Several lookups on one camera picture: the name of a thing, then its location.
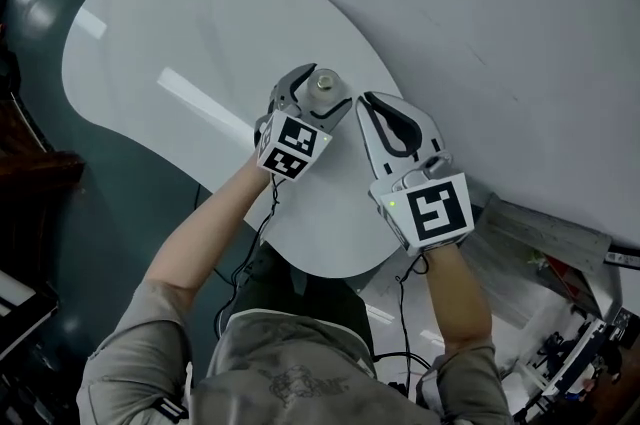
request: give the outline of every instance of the black cable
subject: black cable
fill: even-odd
[[[198,190],[196,190],[196,198],[193,200],[193,209],[195,210],[196,208],[198,208],[198,199],[200,198],[200,189],[202,188],[202,185],[200,185],[198,183]]]
[[[421,358],[418,354],[414,354],[413,352],[411,352],[409,354],[409,356],[407,356],[406,352],[388,352],[386,354],[380,354],[378,356],[372,356],[372,360],[374,363],[377,363],[378,361],[380,361],[381,359],[384,359],[385,357],[411,357],[411,359],[413,359],[414,361],[417,361],[418,363],[420,363],[424,368],[426,368],[427,370],[431,369],[431,365],[429,363],[427,363],[424,358]]]
[[[418,263],[418,260],[420,259],[424,261],[423,272],[418,272],[417,270],[414,269],[416,263]],[[400,323],[402,324],[402,333],[404,334],[405,356],[407,358],[407,384],[406,384],[407,397],[409,396],[409,384],[411,383],[411,360],[413,359],[412,356],[414,356],[415,354],[411,353],[411,346],[409,345],[409,333],[407,332],[407,325],[404,321],[404,282],[407,280],[411,272],[415,274],[426,274],[427,272],[429,272],[429,262],[427,261],[427,258],[424,256],[424,254],[420,254],[419,256],[416,256],[416,259],[413,260],[411,265],[409,265],[409,268],[404,273],[404,276],[402,277],[396,276],[396,281],[400,284]]]
[[[197,210],[198,208],[198,199],[200,198],[200,190],[202,189],[202,185],[198,183],[198,190],[196,190],[196,198],[193,200],[193,210]],[[233,283],[229,281],[218,269],[213,269],[213,271],[229,286],[233,286]]]
[[[271,218],[276,213],[276,206],[280,204],[280,201],[278,201],[278,187],[282,185],[284,181],[285,180],[282,179],[276,184],[275,177],[273,176],[273,174],[271,175],[271,187],[273,189],[272,190],[273,200],[271,202],[271,210],[269,211],[269,214],[262,221],[262,224],[260,224],[258,231],[256,231],[256,234],[253,237],[253,241],[251,242],[251,247],[249,247],[249,252],[247,252],[247,256],[242,261],[242,263],[238,265],[236,269],[231,273],[231,285],[233,286],[233,295],[231,295],[231,298],[226,302],[226,304],[218,310],[218,312],[216,313],[216,316],[213,319],[213,329],[217,339],[220,339],[220,335],[222,334],[222,324],[221,324],[222,313],[224,312],[225,309],[227,309],[231,305],[231,303],[235,300],[236,295],[238,294],[238,276],[240,276],[244,268],[249,263],[249,260],[251,259],[251,255],[253,254],[253,250],[255,249],[258,239],[260,238],[263,231],[267,227],[267,224],[269,223]]]

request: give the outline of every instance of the person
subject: person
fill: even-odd
[[[617,384],[620,377],[622,377],[622,354],[620,353],[618,342],[609,339],[613,329],[613,326],[607,328],[605,332],[607,339],[600,347],[598,354],[607,366],[607,373],[611,375],[611,384]]]
[[[310,278],[297,295],[287,288],[286,262],[268,246],[256,255],[207,377],[192,388],[185,317],[269,181],[254,153],[164,242],[86,364],[81,422],[511,423],[491,313],[455,245],[428,254],[426,275],[445,342],[437,378],[444,417],[376,380],[365,306],[344,282]]]
[[[582,333],[578,332],[576,338],[573,340],[550,344],[546,347],[547,377],[549,380],[553,379],[553,377],[555,377],[555,375],[561,370],[562,365],[569,357],[569,354],[571,354],[571,351],[578,344],[580,336],[582,336]]]

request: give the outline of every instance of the wooden furniture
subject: wooden furniture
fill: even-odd
[[[57,308],[43,270],[47,218],[83,167],[48,148],[19,102],[0,100],[0,359]]]

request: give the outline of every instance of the white kidney-shaped table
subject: white kidney-shaped table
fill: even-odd
[[[64,89],[85,119],[142,144],[215,192],[250,156],[276,82],[315,62],[354,100],[400,96],[362,34],[328,0],[86,0],[69,32]],[[295,183],[266,240],[292,265],[349,277],[397,248],[367,192],[374,176],[353,109]],[[246,217],[258,228],[265,191]]]

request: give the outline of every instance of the gray shirt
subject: gray shirt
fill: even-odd
[[[169,424],[166,397],[194,424],[511,423],[490,342],[445,359],[440,417],[375,379],[352,331],[307,317],[250,310],[232,317],[207,377],[187,384],[184,310],[171,288],[143,282],[116,330],[89,358],[77,396],[83,424]]]

